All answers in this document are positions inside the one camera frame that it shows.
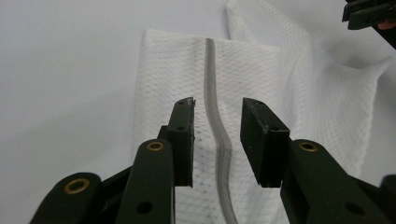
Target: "white mesh fabric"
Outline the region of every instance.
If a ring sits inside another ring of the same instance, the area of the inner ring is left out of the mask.
[[[264,30],[274,35],[265,37],[271,46],[215,40],[219,112],[233,145],[229,176],[233,210],[238,223],[287,223],[279,190],[257,185],[239,142],[242,98],[265,102],[288,125],[293,139],[318,141],[350,174],[358,175],[376,81],[387,63],[361,70],[343,67],[270,6],[233,4],[228,5],[232,38],[257,42]],[[268,24],[260,35],[255,33],[262,19],[257,9],[266,15],[263,24]],[[205,112],[204,75],[203,37],[147,32],[137,81],[133,149],[157,136],[174,102],[190,96],[196,100],[193,189],[176,190],[177,223],[224,223],[216,188],[216,143]]]

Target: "white surface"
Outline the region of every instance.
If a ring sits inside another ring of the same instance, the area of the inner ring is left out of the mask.
[[[277,6],[294,8],[296,17],[323,11],[287,2]],[[132,87],[143,30],[227,38],[224,5],[213,0],[1,1],[0,223],[27,223],[67,175],[87,171],[106,178],[130,165]],[[374,31],[351,43],[341,10],[327,7],[335,19],[322,26],[345,29],[327,43],[339,62],[364,66],[373,55],[393,54]],[[352,45],[347,52],[346,43]],[[372,150],[363,166],[362,178],[374,184],[396,173],[395,66],[379,80]]]
[[[133,148],[157,134],[152,127],[168,121],[175,101],[193,96],[194,188],[177,189],[177,223],[233,220],[232,210],[222,218],[226,207],[233,207],[238,223],[287,223],[286,216],[275,217],[276,210],[284,210],[279,190],[257,185],[239,141],[242,98],[268,104],[290,128],[292,139],[320,142],[356,176],[368,147],[376,83],[390,60],[362,69],[336,63],[308,32],[266,3],[230,4],[227,15],[233,41],[214,41],[217,96],[204,96],[210,80],[205,76],[213,76],[203,69],[204,37],[147,32],[136,82]],[[213,101],[231,140],[223,147],[217,147],[222,141],[215,140],[208,122]],[[231,165],[221,171],[220,163]],[[220,194],[219,187],[228,186],[231,196]],[[230,197],[232,205],[226,200]]]

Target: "screw hole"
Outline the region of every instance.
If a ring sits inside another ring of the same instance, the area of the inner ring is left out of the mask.
[[[64,192],[67,194],[77,194],[82,192],[90,185],[90,181],[86,178],[79,178],[70,181],[64,186]]]
[[[136,207],[136,212],[137,214],[140,215],[145,215],[147,213],[149,213],[152,209],[152,204],[149,202],[145,202],[145,203],[140,203],[137,207]]]
[[[159,151],[163,149],[163,143],[161,142],[152,142],[147,145],[147,149],[150,151]]]
[[[364,217],[365,211],[355,203],[346,203],[346,209],[357,216]]]
[[[304,143],[301,143],[299,146],[300,146],[301,149],[303,149],[305,151],[309,151],[309,152],[318,151],[318,148],[315,145],[311,144],[311,143],[304,142]]]

